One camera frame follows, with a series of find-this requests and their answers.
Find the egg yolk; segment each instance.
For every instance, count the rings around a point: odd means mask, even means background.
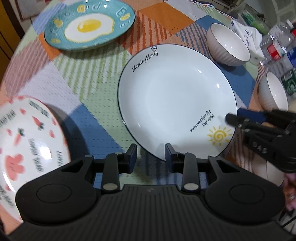
[[[88,19],[88,20],[84,20],[84,21],[80,22],[78,24],[77,29],[79,32],[87,33],[87,32],[97,30],[101,25],[102,25],[102,23],[99,20]]]

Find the fried egg illustration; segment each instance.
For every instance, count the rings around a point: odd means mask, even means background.
[[[74,19],[65,29],[65,37],[75,43],[89,42],[102,35],[113,32],[113,18],[92,13]]]

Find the ribbed black surface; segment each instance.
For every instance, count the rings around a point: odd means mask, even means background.
[[[198,196],[174,185],[125,185],[104,195],[94,209],[69,224],[55,227],[23,223],[15,241],[288,241],[294,237],[275,222],[239,226],[218,219]]]

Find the sun drawing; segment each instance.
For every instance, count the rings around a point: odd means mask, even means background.
[[[216,127],[213,127],[213,129],[209,130],[211,134],[208,134],[208,137],[210,137],[210,142],[213,142],[212,145],[214,146],[215,144],[221,146],[222,142],[230,142],[229,139],[227,139],[227,137],[231,137],[232,133],[231,129],[226,130],[227,128],[224,127],[224,129],[222,130],[221,127],[219,126],[219,128],[217,129]]]

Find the patchwork tablecloth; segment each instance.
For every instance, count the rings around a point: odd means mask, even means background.
[[[14,95],[39,99],[58,118],[73,160],[85,154],[104,158],[109,153],[125,152],[131,143],[136,143],[123,125],[117,102],[119,76],[128,60],[140,50],[161,43],[184,45],[213,60],[207,47],[207,30],[212,23],[228,25],[231,18],[212,5],[197,1],[124,0],[136,13],[128,32],[101,48],[60,52],[45,42],[44,29],[57,11],[74,2],[53,0],[35,19],[7,68],[0,104]],[[257,85],[264,70],[250,63],[240,67],[217,66],[230,82],[238,108],[260,110]],[[139,145],[138,153],[134,172],[121,175],[121,185],[181,183],[181,174],[169,173],[164,162]],[[242,146],[241,132],[237,131],[226,158],[252,171],[254,153]],[[205,187],[204,175],[201,181]],[[95,187],[100,182],[97,175]]]

